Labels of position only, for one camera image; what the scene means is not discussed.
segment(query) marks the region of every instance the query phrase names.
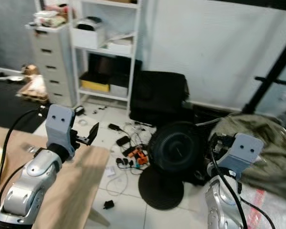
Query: black rug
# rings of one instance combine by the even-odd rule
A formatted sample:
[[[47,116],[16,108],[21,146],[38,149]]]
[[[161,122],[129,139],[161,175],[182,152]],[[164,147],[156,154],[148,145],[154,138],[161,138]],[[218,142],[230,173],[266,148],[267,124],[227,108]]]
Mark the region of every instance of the black rug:
[[[15,120],[31,109],[37,109],[40,104],[23,100],[15,96],[23,84],[0,82],[0,126],[10,128]],[[37,114],[29,114],[16,126],[16,130],[33,133],[44,121]]]

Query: wooden table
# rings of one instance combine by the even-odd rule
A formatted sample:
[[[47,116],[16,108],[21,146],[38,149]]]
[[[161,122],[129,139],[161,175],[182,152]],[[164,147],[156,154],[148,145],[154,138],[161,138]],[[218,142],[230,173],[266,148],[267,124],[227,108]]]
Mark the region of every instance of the wooden table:
[[[0,146],[3,146],[7,129],[0,127]],[[32,154],[25,152],[25,144],[45,147],[47,138],[13,131],[7,147],[7,168],[0,187],[19,166],[30,161]],[[109,226],[109,222],[91,208],[101,181],[109,151],[101,147],[81,146],[73,162],[65,162],[57,179],[47,191],[33,229],[81,229],[87,218]],[[3,197],[17,174],[6,187]]]

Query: drawer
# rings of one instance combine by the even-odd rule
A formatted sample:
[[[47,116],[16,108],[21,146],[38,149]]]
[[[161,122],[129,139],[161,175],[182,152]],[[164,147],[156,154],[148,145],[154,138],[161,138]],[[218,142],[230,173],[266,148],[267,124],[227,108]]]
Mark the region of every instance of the drawer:
[[[59,104],[62,106],[75,106],[75,100],[70,95],[59,94],[59,93],[48,93],[50,102],[53,104]]]
[[[61,52],[57,49],[35,48],[34,54],[38,65],[64,66]]]
[[[56,93],[56,94],[67,94],[68,96],[71,94],[69,90],[69,86],[66,82],[60,82],[55,80],[44,80],[46,84],[47,92]]]
[[[29,35],[34,49],[61,49],[59,34],[57,32],[37,29],[29,30]]]
[[[54,65],[39,65],[39,70],[46,80],[55,80],[60,82],[67,82],[68,77],[65,69]]]

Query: shelf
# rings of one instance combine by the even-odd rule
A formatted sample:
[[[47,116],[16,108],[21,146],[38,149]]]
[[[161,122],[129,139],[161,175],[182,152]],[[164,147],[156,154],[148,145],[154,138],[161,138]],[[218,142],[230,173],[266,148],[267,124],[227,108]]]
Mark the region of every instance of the shelf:
[[[127,98],[116,96],[116,95],[114,95],[114,94],[112,94],[110,92],[101,92],[101,91],[86,89],[86,88],[83,88],[83,87],[80,87],[79,93],[94,95],[94,96],[108,98],[108,99],[116,99],[116,100],[120,100],[120,101],[128,101]]]
[[[94,53],[99,53],[99,54],[109,54],[109,55],[115,55],[115,56],[124,56],[124,57],[132,57],[132,54],[125,54],[125,53],[118,53],[118,52],[112,52],[108,49],[104,49],[104,48],[100,48],[100,49],[87,49],[87,48],[83,48],[83,47],[79,47],[79,46],[75,46],[75,48],[77,49],[83,49],[83,50],[87,50],[90,52],[94,52]]]
[[[125,7],[125,8],[131,8],[131,9],[138,8],[138,4],[133,4],[133,3],[122,3],[122,2],[107,1],[107,0],[82,0],[82,1],[99,4],[99,5],[107,5],[107,6],[118,6],[118,7]]]

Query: black round mat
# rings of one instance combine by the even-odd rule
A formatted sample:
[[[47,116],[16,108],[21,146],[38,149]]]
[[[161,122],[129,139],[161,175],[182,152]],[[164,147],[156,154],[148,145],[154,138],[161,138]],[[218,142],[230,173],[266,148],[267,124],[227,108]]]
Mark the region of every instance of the black round mat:
[[[177,207],[184,195],[181,180],[165,176],[149,166],[139,178],[139,191],[145,202],[157,210]]]

